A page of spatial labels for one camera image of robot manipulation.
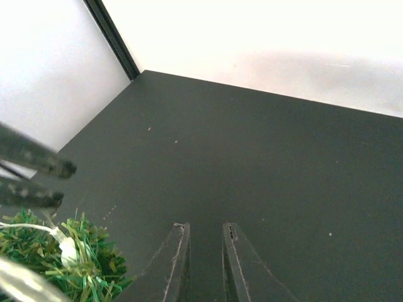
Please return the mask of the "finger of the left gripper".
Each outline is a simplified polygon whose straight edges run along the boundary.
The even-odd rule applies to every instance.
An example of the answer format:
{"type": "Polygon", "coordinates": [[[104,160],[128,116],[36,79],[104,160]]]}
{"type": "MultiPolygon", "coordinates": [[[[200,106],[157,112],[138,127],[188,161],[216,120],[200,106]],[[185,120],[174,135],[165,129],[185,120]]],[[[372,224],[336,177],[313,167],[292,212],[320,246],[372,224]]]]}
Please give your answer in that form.
{"type": "Polygon", "coordinates": [[[4,123],[1,123],[1,160],[61,179],[68,179],[77,171],[71,160],[4,123]]]}
{"type": "Polygon", "coordinates": [[[30,181],[1,177],[2,206],[57,209],[63,197],[63,193],[50,191],[30,181]]]}

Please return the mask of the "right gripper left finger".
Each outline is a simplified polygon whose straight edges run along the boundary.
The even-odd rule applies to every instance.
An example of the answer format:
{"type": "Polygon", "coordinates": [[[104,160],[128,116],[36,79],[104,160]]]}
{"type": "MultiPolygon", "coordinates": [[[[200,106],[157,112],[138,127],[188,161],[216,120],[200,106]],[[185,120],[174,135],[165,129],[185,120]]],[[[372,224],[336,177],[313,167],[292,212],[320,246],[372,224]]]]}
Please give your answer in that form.
{"type": "Polygon", "coordinates": [[[190,300],[190,224],[175,223],[142,274],[118,297],[120,302],[190,300]]]}

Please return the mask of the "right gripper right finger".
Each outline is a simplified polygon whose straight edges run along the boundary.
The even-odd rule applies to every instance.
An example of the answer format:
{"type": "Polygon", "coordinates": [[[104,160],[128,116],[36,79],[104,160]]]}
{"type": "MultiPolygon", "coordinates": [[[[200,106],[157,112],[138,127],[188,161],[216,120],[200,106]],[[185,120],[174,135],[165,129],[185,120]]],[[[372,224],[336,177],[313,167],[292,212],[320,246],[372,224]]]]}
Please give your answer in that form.
{"type": "Polygon", "coordinates": [[[268,269],[236,223],[223,224],[222,269],[226,301],[298,301],[268,269]]]}

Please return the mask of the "small green christmas tree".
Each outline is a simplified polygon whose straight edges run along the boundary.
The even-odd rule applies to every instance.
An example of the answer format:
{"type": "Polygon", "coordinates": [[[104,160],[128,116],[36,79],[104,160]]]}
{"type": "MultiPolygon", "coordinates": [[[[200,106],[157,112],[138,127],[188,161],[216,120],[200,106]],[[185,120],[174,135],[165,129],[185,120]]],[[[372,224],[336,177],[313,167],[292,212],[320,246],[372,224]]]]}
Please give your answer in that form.
{"type": "Polygon", "coordinates": [[[26,266],[71,301],[115,301],[135,280],[107,229],[85,215],[55,225],[30,210],[1,220],[1,255],[26,266]]]}

